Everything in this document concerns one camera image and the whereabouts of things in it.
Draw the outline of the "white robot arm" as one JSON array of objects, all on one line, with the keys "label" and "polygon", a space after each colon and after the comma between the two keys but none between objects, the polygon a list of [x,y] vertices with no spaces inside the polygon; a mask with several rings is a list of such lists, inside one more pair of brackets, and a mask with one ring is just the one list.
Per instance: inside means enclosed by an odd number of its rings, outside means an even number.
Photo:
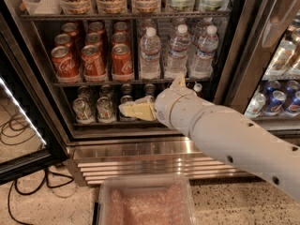
[{"label": "white robot arm", "polygon": [[186,87],[180,75],[157,95],[119,106],[121,114],[158,120],[192,140],[206,156],[251,173],[300,202],[300,150],[240,112],[215,105]]}]

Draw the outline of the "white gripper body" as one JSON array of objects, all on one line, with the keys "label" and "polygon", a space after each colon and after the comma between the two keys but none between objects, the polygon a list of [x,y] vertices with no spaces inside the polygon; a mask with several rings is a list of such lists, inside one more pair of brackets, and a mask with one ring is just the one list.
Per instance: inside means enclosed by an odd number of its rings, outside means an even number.
[{"label": "white gripper body", "polygon": [[186,87],[165,89],[155,102],[157,120],[184,135],[189,134],[191,120],[202,107],[203,99]]}]

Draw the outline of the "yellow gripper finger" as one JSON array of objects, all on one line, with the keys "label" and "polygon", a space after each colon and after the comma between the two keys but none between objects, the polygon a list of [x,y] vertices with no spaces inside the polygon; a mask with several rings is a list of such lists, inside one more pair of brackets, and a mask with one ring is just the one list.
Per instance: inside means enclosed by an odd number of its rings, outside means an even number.
[{"label": "yellow gripper finger", "polygon": [[179,75],[179,76],[177,76],[177,77],[173,80],[173,82],[172,82],[170,88],[171,88],[172,90],[174,90],[174,89],[186,88],[186,80],[185,80],[185,76],[184,76],[184,75]]},{"label": "yellow gripper finger", "polygon": [[155,121],[155,99],[152,96],[139,98],[135,101],[127,101],[119,106],[121,114],[127,117],[141,119],[143,121]]}]

